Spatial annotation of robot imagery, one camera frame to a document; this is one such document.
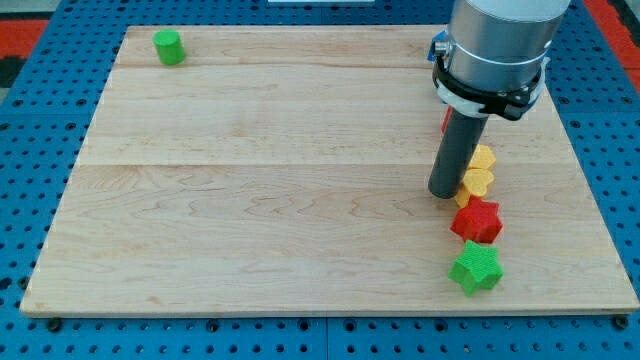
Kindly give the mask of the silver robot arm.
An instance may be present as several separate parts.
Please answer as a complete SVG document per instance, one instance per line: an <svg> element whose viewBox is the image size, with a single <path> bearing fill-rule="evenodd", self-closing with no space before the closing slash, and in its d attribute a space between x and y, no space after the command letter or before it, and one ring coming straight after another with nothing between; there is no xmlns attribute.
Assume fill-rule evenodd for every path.
<svg viewBox="0 0 640 360"><path fill-rule="evenodd" d="M455 0L431 59L460 83L487 92L524 87L541 71L569 0Z"/></svg>

